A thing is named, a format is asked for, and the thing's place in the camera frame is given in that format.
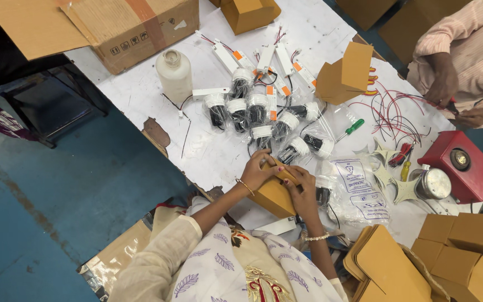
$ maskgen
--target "screwdriver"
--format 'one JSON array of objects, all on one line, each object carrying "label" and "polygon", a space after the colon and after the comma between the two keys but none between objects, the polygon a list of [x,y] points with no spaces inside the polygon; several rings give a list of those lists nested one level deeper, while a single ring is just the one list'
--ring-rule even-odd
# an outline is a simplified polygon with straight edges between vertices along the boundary
[{"label": "screwdriver", "polygon": [[337,142],[339,142],[339,140],[343,139],[346,136],[346,134],[347,135],[352,134],[352,132],[357,130],[359,127],[361,127],[362,124],[364,124],[364,119],[360,119],[360,120],[356,121],[351,127],[347,128],[345,130],[345,133],[342,134],[342,136],[339,137],[339,139],[336,140],[335,143],[337,143]]},{"label": "screwdriver", "polygon": [[413,153],[413,150],[411,150],[410,153],[407,155],[406,161],[404,162],[404,167],[402,168],[402,172],[400,173],[403,182],[407,181],[407,175],[409,174],[409,167],[411,166],[411,162],[409,161],[409,159],[411,158],[411,153]]}]

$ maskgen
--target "bracelet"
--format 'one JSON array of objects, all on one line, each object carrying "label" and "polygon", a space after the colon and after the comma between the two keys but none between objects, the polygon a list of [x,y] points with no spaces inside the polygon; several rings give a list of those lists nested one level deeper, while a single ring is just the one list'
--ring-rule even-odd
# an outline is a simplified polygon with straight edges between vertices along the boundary
[{"label": "bracelet", "polygon": [[247,189],[249,190],[249,192],[251,192],[251,196],[254,196],[253,190],[252,190],[252,189],[250,189],[250,188],[249,188],[249,186],[245,184],[245,182],[243,182],[243,181],[242,181],[241,179],[239,179],[239,178],[237,178],[237,179],[236,179],[236,182],[238,182],[238,183],[241,183],[241,184],[245,185],[245,188],[247,188]]},{"label": "bracelet", "polygon": [[326,239],[329,236],[331,236],[329,235],[329,232],[325,232],[325,235],[320,237],[307,237],[307,235],[301,235],[301,239],[305,241],[316,241],[316,240]]}]

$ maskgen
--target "table top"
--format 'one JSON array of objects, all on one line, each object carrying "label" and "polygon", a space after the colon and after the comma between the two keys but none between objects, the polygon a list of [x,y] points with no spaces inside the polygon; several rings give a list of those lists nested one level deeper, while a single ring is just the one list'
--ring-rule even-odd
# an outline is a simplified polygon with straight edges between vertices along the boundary
[{"label": "table top", "polygon": [[[325,62],[333,63],[342,58],[350,41],[356,36],[353,28],[345,23],[322,0],[276,0],[282,8],[281,15],[267,27],[234,36],[220,9],[215,8],[208,0],[200,0],[200,31],[210,39],[218,38],[233,50],[243,51],[256,65],[253,51],[262,49],[262,45],[272,44],[277,36],[279,26],[286,35],[281,39],[289,53],[301,48],[296,57],[312,74],[317,75]],[[191,62],[194,89],[220,88],[230,86],[232,77],[214,57],[211,44],[196,35],[191,35],[171,45],[184,53]],[[80,48],[65,52],[74,64],[94,83],[104,95],[151,141],[168,156],[169,160],[186,177],[202,188],[209,191],[213,188],[226,192],[234,186],[235,178],[241,176],[245,163],[249,159],[247,146],[240,135],[234,131],[223,133],[211,129],[208,118],[203,114],[202,103],[188,101],[184,105],[185,116],[179,117],[178,108],[162,96],[163,88],[154,67],[159,54],[144,60],[129,68],[125,72],[114,76],[96,58],[89,48]],[[277,66],[275,58],[272,65]],[[373,74],[378,76],[378,83],[373,87],[379,91],[396,90],[402,93],[418,95],[419,93],[405,80],[401,79],[397,71],[387,62],[372,58],[371,66],[376,68]],[[299,86],[296,77],[292,78],[294,87]],[[313,95],[309,91],[299,92],[307,100]],[[363,118],[366,122],[353,135],[342,139],[333,150],[333,156],[354,155],[355,150],[367,148],[372,151],[375,147],[373,137],[377,137],[389,149],[395,149],[395,142],[384,137],[380,132],[372,134],[376,126],[371,108],[357,102],[370,105],[371,96],[358,96],[345,103],[342,110],[347,109],[356,118]],[[412,100],[397,100],[401,115],[413,123],[419,133],[429,135],[422,139],[422,147],[417,145],[411,156],[411,170],[419,168],[416,163],[437,138],[437,134],[444,130],[453,130],[449,123],[432,106]],[[326,119],[338,137],[345,128],[335,111],[338,107],[329,105]],[[150,129],[162,129],[151,133]],[[400,139],[405,134],[398,134]],[[312,157],[306,163],[300,164],[314,173],[316,159]],[[399,168],[391,171],[394,177],[399,177]],[[457,205],[455,200],[447,198],[438,202],[429,201],[440,213],[457,215],[458,212],[469,212],[469,205]],[[389,229],[394,238],[406,246],[411,247],[419,234],[426,214],[433,212],[424,202],[406,201],[393,205],[388,201],[391,209],[391,223]],[[474,212],[478,212],[481,204],[474,204]],[[277,221],[278,219],[265,209],[248,199],[244,199],[235,206],[229,214],[246,229],[258,228]],[[325,212],[320,215],[326,225],[334,224]]]}]

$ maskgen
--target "white plastic bottle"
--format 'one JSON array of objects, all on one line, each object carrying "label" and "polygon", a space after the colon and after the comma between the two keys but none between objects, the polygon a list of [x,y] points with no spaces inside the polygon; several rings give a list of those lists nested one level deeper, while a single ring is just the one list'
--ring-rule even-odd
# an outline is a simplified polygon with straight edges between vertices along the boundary
[{"label": "white plastic bottle", "polygon": [[182,103],[193,92],[189,59],[175,49],[168,49],[156,59],[156,70],[165,95],[174,103]]}]

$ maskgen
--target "white connector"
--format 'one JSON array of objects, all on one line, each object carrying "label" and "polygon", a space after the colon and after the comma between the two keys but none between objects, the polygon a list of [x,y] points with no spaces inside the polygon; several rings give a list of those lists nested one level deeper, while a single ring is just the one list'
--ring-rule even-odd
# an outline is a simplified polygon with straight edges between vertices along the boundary
[{"label": "white connector", "polygon": [[273,83],[273,86],[275,86],[277,93],[281,96],[281,98],[286,98],[287,96],[292,94],[290,89],[288,89],[288,86],[286,86],[285,82],[283,81],[282,77],[278,75],[277,70],[273,66],[270,66],[269,70],[277,74],[277,80],[275,80],[275,77],[267,72],[265,73],[264,78],[269,83],[275,81],[275,83]]},{"label": "white connector", "polygon": [[193,100],[198,102],[200,100],[204,100],[205,96],[216,95],[219,93],[222,93],[226,98],[226,95],[229,94],[229,92],[230,92],[230,87],[193,89]]},{"label": "white connector", "polygon": [[273,47],[273,45],[264,46],[260,61],[257,65],[257,72],[268,72],[269,64],[272,62],[273,52],[275,52],[275,47]]},{"label": "white connector", "polygon": [[292,75],[296,70],[292,66],[290,61],[290,56],[286,51],[285,45],[283,43],[275,44],[275,53],[277,54],[279,67],[285,76]]},{"label": "white connector", "polygon": [[226,48],[221,44],[217,43],[214,44],[211,49],[214,51],[215,57],[225,66],[226,70],[230,73],[230,75],[234,74],[234,71],[238,69],[238,63],[232,55],[226,51]]},{"label": "white connector", "polygon": [[277,90],[273,86],[266,87],[268,97],[269,119],[277,120]]},{"label": "white connector", "polygon": [[305,66],[303,66],[299,62],[295,62],[293,64],[293,67],[296,69],[296,75],[297,78],[303,82],[305,88],[308,88],[311,93],[313,93],[316,90],[316,79],[310,73]]},{"label": "white connector", "polygon": [[256,67],[242,51],[234,51],[232,55],[234,56],[240,67],[250,70],[252,72],[256,70]]}]

